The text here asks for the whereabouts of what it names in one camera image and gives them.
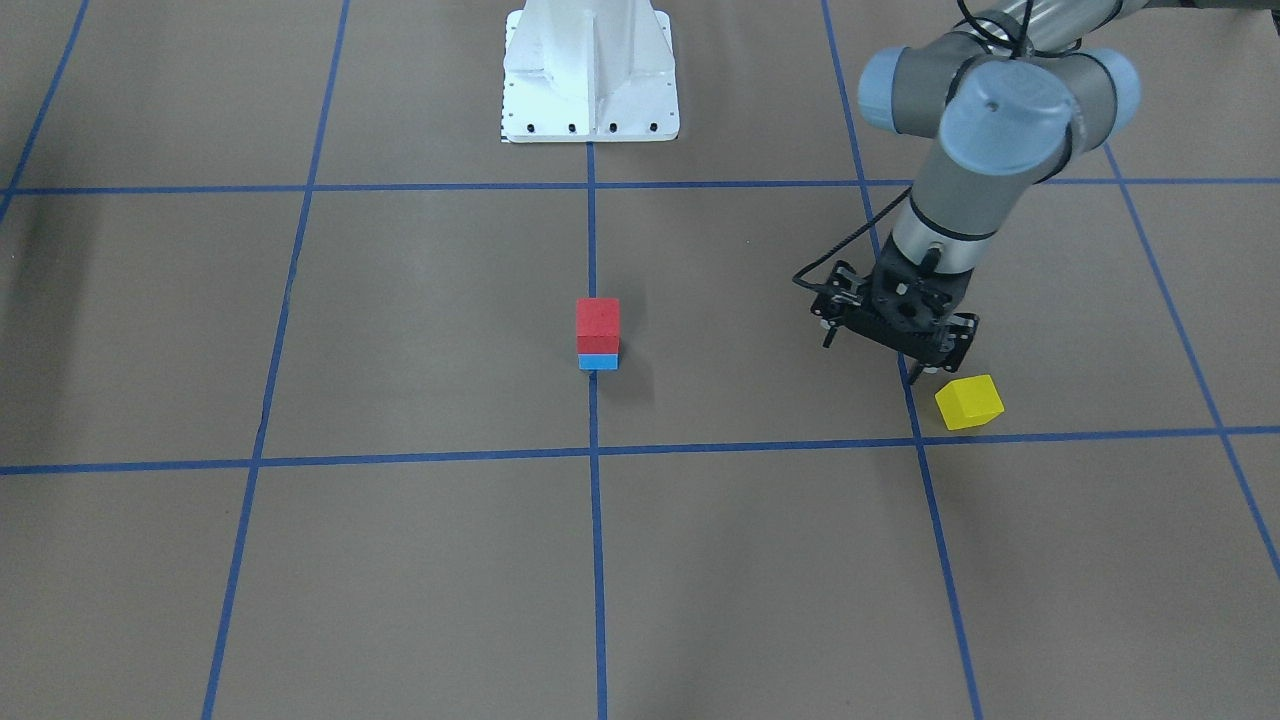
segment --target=red cube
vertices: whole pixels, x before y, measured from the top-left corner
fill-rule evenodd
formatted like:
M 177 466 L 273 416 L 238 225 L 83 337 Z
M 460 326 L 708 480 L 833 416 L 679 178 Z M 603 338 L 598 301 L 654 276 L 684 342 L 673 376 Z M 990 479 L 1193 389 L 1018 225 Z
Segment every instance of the red cube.
M 577 300 L 577 354 L 617 355 L 622 345 L 622 307 L 617 297 Z

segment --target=white bracket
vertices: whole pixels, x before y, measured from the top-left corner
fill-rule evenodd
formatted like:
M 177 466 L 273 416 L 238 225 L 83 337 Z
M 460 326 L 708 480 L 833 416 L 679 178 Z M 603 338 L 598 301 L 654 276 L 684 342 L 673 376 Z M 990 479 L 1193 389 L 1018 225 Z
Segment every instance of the white bracket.
M 527 0 L 507 17 L 502 138 L 637 142 L 680 132 L 671 18 L 649 0 Z

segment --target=grid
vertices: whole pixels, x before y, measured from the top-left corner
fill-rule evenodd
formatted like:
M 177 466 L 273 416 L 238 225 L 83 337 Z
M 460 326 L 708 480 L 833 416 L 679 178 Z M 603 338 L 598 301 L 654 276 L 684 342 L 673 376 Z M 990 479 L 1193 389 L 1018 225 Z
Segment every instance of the grid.
M 46 465 L 6 465 L 0 466 L 0 475 L 38 475 L 38 474 L 92 474 L 92 473 L 147 473 L 159 470 L 193 470 L 193 469 L 237 469 L 247 471 L 243 503 L 236 534 L 236 544 L 232 555 L 230 569 L 227 578 L 225 597 L 218 626 L 214 656 L 210 662 L 209 682 L 204 703 L 204 717 L 212 717 L 221 670 L 223 653 L 227 637 L 233 621 L 237 582 L 241 564 L 244 557 L 244 542 L 250 530 L 251 515 L 253 510 L 253 497 L 257 484 L 259 471 L 264 468 L 307 468 L 330 465 L 376 465 L 376 464 L 419 464 L 419 462 L 444 462 L 444 461 L 490 461 L 490 460 L 517 460 L 517 459 L 552 459 L 552 457 L 586 457 L 590 462 L 590 493 L 591 493 L 591 529 L 593 529 L 593 557 L 594 557 L 594 583 L 595 583 L 595 660 L 596 660 L 596 707 L 598 715 L 603 720 L 608 715 L 608 689 L 607 689 L 607 638 L 605 638 L 605 550 L 602 529 L 602 497 L 600 497 L 600 459 L 608 456 L 628 455 L 664 455 L 664 454 L 721 454 L 721 452 L 769 452 L 769 451 L 805 451 L 805 450 L 831 450 L 831 448 L 874 448 L 874 447 L 902 447 L 914 448 L 919 464 L 920 479 L 928 501 L 929 516 L 937 544 L 940 569 L 943 577 L 947 601 L 951 610 L 951 620 L 955 630 L 956 643 L 965 674 L 965 685 L 974 717 L 983 716 L 983 706 L 979 694 L 978 680 L 970 660 L 968 641 L 965 635 L 964 614 L 956 593 L 952 578 L 951 562 L 947 551 L 946 533 L 934 495 L 932 473 L 927 450 L 929 447 L 956 446 L 956 445 L 989 445 L 989 443 L 1036 443 L 1036 442 L 1082 442 L 1082 441 L 1115 441 L 1115 439 L 1149 439 L 1149 438 L 1185 438 L 1208 437 L 1217 438 L 1230 461 L 1240 493 L 1252 519 L 1257 527 L 1258 539 L 1266 548 L 1272 569 L 1280 578 L 1280 556 L 1277 556 L 1275 542 L 1268 530 L 1266 519 L 1260 510 L 1245 471 L 1236 456 L 1233 443 L 1234 438 L 1242 436 L 1280 436 L 1280 425 L 1228 425 L 1219 413 L 1217 404 L 1210 388 L 1210 383 L 1201 368 L 1190 334 L 1183 324 L 1178 311 L 1174 293 L 1165 282 L 1164 273 L 1152 245 L 1147 237 L 1142 217 L 1133 201 L 1129 188 L 1132 186 L 1207 186 L 1207 184 L 1280 184 L 1280 177 L 1201 177 L 1201 178 L 1138 178 L 1126 177 L 1110 147 L 1103 147 L 1107 163 L 1111 167 L 1111 178 L 1055 178 L 1050 184 L 1101 184 L 1116 187 L 1124 197 L 1124 204 L 1132 218 L 1133 225 L 1142 242 L 1149 269 L 1160 288 L 1167 313 L 1176 328 L 1179 340 L 1185 352 L 1187 363 L 1190 365 L 1204 405 L 1212 418 L 1211 427 L 1179 428 L 1179 429 L 1147 429 L 1147 430 L 1097 430 L 1097 432 L 1057 432 L 1057 433 L 1010 433 L 987 436 L 927 436 L 922 432 L 919 413 L 915 398 L 908 384 L 905 360 L 897 357 L 897 370 L 901 382 L 905 410 L 910 419 L 910 437 L 881 437 L 881 438 L 849 438 L 849 439 L 794 439 L 774 442 L 732 442 L 732 443 L 681 443 L 681 445 L 621 445 L 605 446 L 599 437 L 599 387 L 595 372 L 588 377 L 588 407 L 589 407 L 589 442 L 581 447 L 558 448 L 495 448 L 485 451 L 458 451 L 458 452 L 407 452 L 407 454 L 375 454 L 375 455 L 337 455 L 337 456 L 265 456 L 264 446 L 271 418 L 271 405 L 275 395 L 276 374 L 280 366 L 285 336 L 289 320 L 289 302 L 293 282 L 298 272 L 298 258 L 303 247 L 307 231 L 311 202 L 315 193 L 328 192 L 367 192 L 367 191 L 399 191 L 399 192 L 451 192 L 451 191 L 581 191 L 585 195 L 588 213 L 588 266 L 586 278 L 589 295 L 596 296 L 596 197 L 599 192 L 613 190 L 678 190 L 678 188 L 804 188 L 804 187 L 847 187 L 858 188 L 863 210 L 867 218 L 873 215 L 872 197 L 869 190 L 873 187 L 904 187 L 908 179 L 869 179 L 863 168 L 861 152 L 859 150 L 858 133 L 854 126 L 854 117 L 850 108 L 849 88 L 845 77 L 845 68 L 841 61 L 840 49 L 831 17 L 828 0 L 820 0 L 820 12 L 827 31 L 827 42 L 831 51 L 831 61 L 836 74 L 845 124 L 849 135 L 849 150 L 851 154 L 855 177 L 832 179 L 772 179 L 772 181 L 687 181 L 687 182 L 607 182 L 599 181 L 595 172 L 595 147 L 590 143 L 585 147 L 586 177 L 582 182 L 500 182 L 500 183 L 319 183 L 317 172 L 324 150 L 325 127 L 329 108 L 333 100 L 334 86 L 339 79 L 342 64 L 343 37 L 347 27 L 347 18 L 351 9 L 351 0 L 343 0 L 340 15 L 337 24 L 337 35 L 333 42 L 332 58 L 328 67 L 328 81 L 325 85 L 324 100 L 316 122 L 314 149 L 311 163 L 305 183 L 300 184 L 232 184 L 232 186 L 150 186 L 150 187 L 20 187 L 23 173 L 31 159 L 32 150 L 44 124 L 45 117 L 55 101 L 58 87 L 65 72 L 67 64 L 74 51 L 76 41 L 81 33 L 90 0 L 82 0 L 76 13 L 76 19 L 67 38 L 65 49 L 60 56 L 56 70 L 45 94 L 44 101 L 32 123 L 31 131 L 23 145 L 22 155 L 14 168 L 8 186 L 4 188 L 4 197 L 0 200 L 0 222 L 4 220 L 9 206 L 15 197 L 22 196 L 74 196 L 74 195 L 187 195 L 187 193 L 270 193 L 292 192 L 302 193 L 302 205 L 297 220 L 297 231 L 293 241 L 293 250 L 289 261 L 288 275 L 284 282 L 280 311 L 275 331 L 274 345 L 270 355 L 269 372 L 265 379 L 261 404 L 261 421 L 255 436 L 252 454 L 248 457 L 228 457 L 215 460 L 184 460 L 173 459 L 168 461 L 140 461 L 140 462 L 81 462 L 81 464 L 46 464 Z M 878 254 L 879 238 L 872 231 L 872 241 Z

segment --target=yellow cube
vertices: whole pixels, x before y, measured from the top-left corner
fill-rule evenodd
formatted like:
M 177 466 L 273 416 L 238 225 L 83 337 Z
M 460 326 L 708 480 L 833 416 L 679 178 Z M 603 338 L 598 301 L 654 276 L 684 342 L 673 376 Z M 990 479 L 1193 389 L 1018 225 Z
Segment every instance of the yellow cube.
M 951 380 L 933 400 L 938 402 L 942 411 L 942 421 L 948 430 L 963 430 L 986 425 L 1005 411 L 1005 404 L 1000 401 L 996 392 L 996 383 L 991 375 L 977 375 Z

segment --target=stacked blocks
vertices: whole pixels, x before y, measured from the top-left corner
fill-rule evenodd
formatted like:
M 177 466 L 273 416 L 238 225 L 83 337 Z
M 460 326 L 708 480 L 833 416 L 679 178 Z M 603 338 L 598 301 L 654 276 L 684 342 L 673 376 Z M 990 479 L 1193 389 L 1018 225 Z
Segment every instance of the stacked blocks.
M 933 398 L 948 430 L 986 425 L 1005 411 L 991 375 L 951 380 Z
M 622 310 L 616 297 L 577 301 L 577 368 L 617 370 L 622 346 Z

